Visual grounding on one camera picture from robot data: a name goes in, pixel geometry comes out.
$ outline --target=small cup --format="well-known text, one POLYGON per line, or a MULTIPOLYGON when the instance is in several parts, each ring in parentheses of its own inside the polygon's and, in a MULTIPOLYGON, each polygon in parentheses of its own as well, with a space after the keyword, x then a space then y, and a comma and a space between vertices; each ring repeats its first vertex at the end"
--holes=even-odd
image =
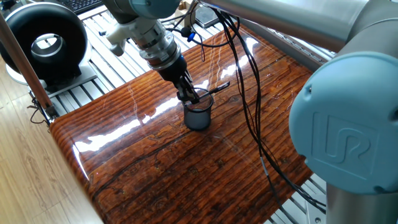
MULTIPOLYGON (((195 88, 199 96, 208 93, 208 90, 195 88)), ((211 123, 211 107, 213 106, 213 96, 207 95, 200 99, 199 103, 184 105, 184 123, 192 131, 203 131, 211 123)))

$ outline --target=glossy wooden tabletop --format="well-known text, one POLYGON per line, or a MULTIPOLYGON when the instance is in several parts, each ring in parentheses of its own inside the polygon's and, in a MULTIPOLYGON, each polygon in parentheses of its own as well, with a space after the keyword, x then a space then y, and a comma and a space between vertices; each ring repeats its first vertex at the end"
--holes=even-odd
MULTIPOLYGON (((311 72, 242 29, 261 71, 262 137, 301 185, 311 175, 289 135, 289 109, 311 72)), ((206 41, 220 44, 224 34, 206 41)), ((256 82, 238 48, 246 95, 256 82)), ((184 53, 194 83, 217 93, 211 126, 187 129, 174 86, 149 72, 55 120, 50 130, 105 223, 264 223, 276 210, 256 143, 246 126, 229 46, 184 53)), ((267 164, 279 197, 292 189, 267 164)))

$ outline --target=robot logo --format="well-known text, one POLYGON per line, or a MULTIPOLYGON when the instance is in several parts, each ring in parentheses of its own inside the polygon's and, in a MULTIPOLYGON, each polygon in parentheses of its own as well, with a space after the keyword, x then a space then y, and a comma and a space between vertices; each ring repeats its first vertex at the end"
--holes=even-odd
POLYGON ((314 114, 312 156, 340 171, 367 179, 373 172, 377 139, 373 128, 314 114))

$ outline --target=keyboard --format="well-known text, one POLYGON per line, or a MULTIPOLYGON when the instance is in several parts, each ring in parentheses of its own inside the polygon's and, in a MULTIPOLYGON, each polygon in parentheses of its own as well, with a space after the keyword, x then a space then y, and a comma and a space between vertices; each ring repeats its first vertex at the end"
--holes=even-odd
POLYGON ((60 2, 76 15, 103 5, 102 0, 60 0, 60 2))

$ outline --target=wooden floor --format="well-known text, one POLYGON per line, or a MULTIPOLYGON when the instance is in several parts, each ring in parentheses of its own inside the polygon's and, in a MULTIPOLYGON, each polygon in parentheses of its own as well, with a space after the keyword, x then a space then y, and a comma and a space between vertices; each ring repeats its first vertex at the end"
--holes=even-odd
POLYGON ((0 58, 0 223, 102 223, 29 105, 0 58))

